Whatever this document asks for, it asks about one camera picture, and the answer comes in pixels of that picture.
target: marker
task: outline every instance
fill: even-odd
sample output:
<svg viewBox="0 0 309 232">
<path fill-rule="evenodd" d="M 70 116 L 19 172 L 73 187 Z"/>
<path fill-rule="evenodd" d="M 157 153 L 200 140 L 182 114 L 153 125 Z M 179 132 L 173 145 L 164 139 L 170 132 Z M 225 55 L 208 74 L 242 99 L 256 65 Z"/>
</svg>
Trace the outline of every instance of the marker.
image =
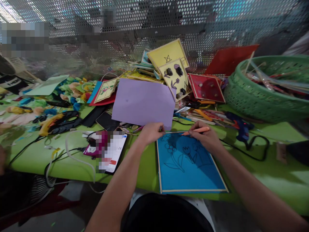
<svg viewBox="0 0 309 232">
<path fill-rule="evenodd" d="M 210 128 L 209 127 L 201 127 L 201 128 L 198 128 L 198 129 L 195 129 L 193 131 L 196 131 L 196 132 L 205 132 L 205 131 L 209 131 Z M 189 132 L 185 132 L 183 133 L 182 135 L 189 135 Z"/>
</svg>

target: green basket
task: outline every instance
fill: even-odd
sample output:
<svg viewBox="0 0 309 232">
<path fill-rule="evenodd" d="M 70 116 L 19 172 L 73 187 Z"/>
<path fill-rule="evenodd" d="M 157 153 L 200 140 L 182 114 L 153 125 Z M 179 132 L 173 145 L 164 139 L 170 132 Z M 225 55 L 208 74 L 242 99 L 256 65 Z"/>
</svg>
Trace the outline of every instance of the green basket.
<svg viewBox="0 0 309 232">
<path fill-rule="evenodd" d="M 260 56 L 252 61 L 267 75 L 287 73 L 299 70 L 282 79 L 309 83 L 308 56 Z M 226 102 L 236 111 L 251 118 L 266 122 L 296 121 L 309 117 L 309 101 L 272 92 L 246 78 L 241 71 L 245 70 L 248 60 L 239 63 L 235 72 L 229 77 L 225 88 Z"/>
</svg>

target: green table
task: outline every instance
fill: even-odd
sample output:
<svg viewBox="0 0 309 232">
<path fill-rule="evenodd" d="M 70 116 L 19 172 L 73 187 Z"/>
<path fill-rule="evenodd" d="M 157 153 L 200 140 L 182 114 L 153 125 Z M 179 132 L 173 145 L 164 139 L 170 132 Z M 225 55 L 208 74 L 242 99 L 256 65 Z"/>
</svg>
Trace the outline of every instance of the green table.
<svg viewBox="0 0 309 232">
<path fill-rule="evenodd" d="M 81 117 L 84 118 L 93 107 L 85 107 L 81 111 Z M 221 106 L 223 110 L 230 110 L 229 106 Z M 182 125 L 178 122 L 173 122 L 173 129 L 175 131 L 188 130 L 190 126 Z M 225 141 L 232 143 L 242 150 L 245 149 L 245 145 L 236 140 L 237 131 L 233 129 L 224 129 L 223 127 L 214 126 L 219 137 Z M 309 167 L 302 165 L 296 161 L 290 155 L 288 156 L 288 165 L 284 165 L 276 160 L 276 141 L 278 140 L 290 140 L 290 141 L 302 141 L 305 138 L 300 135 L 289 123 L 279 123 L 276 125 L 270 124 L 256 124 L 256 128 L 261 131 L 254 130 L 250 133 L 250 137 L 260 134 L 268 137 L 271 143 L 271 147 L 268 150 L 268 156 L 264 162 L 255 161 L 241 152 L 226 147 L 230 153 L 237 158 L 242 165 L 244 165 L 257 179 L 259 179 L 264 185 L 276 193 L 282 200 L 289 204 L 297 213 L 305 216 L 309 216 Z M 95 125 L 92 128 L 86 128 L 79 126 L 78 130 L 82 131 L 97 131 L 102 128 L 99 125 Z M 22 139 L 17 142 L 15 146 L 9 147 L 16 138 L 23 136 L 25 137 L 28 132 L 17 131 L 10 138 L 4 138 L 1 136 L 1 144 L 7 148 L 8 160 L 11 160 L 15 154 L 17 154 L 26 144 L 33 141 L 37 136 L 38 132 L 32 132 L 32 136 L 29 138 Z M 45 166 L 50 162 L 51 150 L 44 149 L 45 145 L 51 145 L 55 148 L 61 148 L 58 153 L 60 155 L 65 152 L 64 140 L 67 133 L 61 134 L 58 139 L 43 139 L 35 144 L 32 144 L 27 148 L 23 154 L 16 159 L 12 164 L 12 168 L 16 171 L 30 172 L 43 174 Z M 131 144 L 137 137 L 129 135 L 128 141 L 124 147 L 124 152 L 127 153 Z M 257 139 L 252 147 L 252 151 L 249 153 L 256 157 L 261 157 L 265 142 L 262 139 Z M 85 147 L 87 142 L 85 138 L 82 138 L 81 133 L 72 133 L 69 137 L 69 149 L 77 147 Z M 74 156 L 80 160 L 84 160 L 88 163 L 96 165 L 96 160 L 91 160 L 89 156 L 83 155 L 81 152 L 72 152 Z M 50 176 L 73 179 L 81 181 L 92 181 L 93 172 L 88 165 L 84 165 L 77 162 L 66 155 L 63 156 L 59 161 L 52 165 Z M 186 196 L 194 196 L 199 198 L 206 198 L 210 200 L 224 200 L 234 203 L 240 203 L 240 199 L 235 192 L 235 189 L 231 185 L 229 179 L 222 171 L 220 165 L 218 165 L 223 178 L 230 190 L 230 193 L 201 193 L 201 194 L 185 194 Z M 96 181 L 101 183 L 109 183 L 112 176 L 107 174 L 96 174 Z M 137 188 L 146 189 L 149 191 L 159 192 L 159 179 L 158 179 L 158 164 L 155 152 L 155 143 L 150 144 L 144 151 L 141 158 L 141 163 L 138 172 Z"/>
</svg>

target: perforated metal wall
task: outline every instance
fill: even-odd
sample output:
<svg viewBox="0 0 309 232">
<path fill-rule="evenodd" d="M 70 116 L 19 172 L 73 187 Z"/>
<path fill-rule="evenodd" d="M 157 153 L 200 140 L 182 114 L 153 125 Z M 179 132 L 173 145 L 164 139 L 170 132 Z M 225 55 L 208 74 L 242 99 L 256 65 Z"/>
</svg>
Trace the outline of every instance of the perforated metal wall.
<svg viewBox="0 0 309 232">
<path fill-rule="evenodd" d="M 145 48 L 177 38 L 188 71 L 202 73 L 220 48 L 260 44 L 255 56 L 282 54 L 308 31 L 309 19 L 306 0 L 0 0 L 0 6 L 1 22 L 50 23 L 50 55 L 25 59 L 43 79 L 121 74 Z"/>
</svg>

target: red paper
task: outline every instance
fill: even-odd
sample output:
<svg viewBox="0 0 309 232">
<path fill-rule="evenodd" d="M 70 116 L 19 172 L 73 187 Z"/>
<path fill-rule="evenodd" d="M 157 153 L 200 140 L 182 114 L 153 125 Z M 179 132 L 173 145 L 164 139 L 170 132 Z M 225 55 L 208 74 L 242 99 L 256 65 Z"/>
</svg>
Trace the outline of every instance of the red paper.
<svg viewBox="0 0 309 232">
<path fill-rule="evenodd" d="M 188 73 L 188 77 L 195 98 L 225 103 L 217 77 L 202 76 L 190 73 Z"/>
<path fill-rule="evenodd" d="M 255 44 L 218 50 L 204 75 L 225 74 L 226 76 L 230 76 L 235 71 L 236 66 L 240 62 L 249 59 L 258 46 L 258 44 Z"/>
<path fill-rule="evenodd" d="M 109 98 L 106 98 L 106 99 L 104 99 L 102 101 L 94 103 L 95 99 L 97 98 L 98 93 L 99 93 L 99 91 L 97 92 L 96 96 L 93 98 L 92 102 L 89 104 L 90 106 L 93 106 L 93 105 L 95 105 L 95 106 L 97 106 L 97 105 L 107 105 L 107 104 L 115 102 L 116 92 L 114 92 Z"/>
</svg>

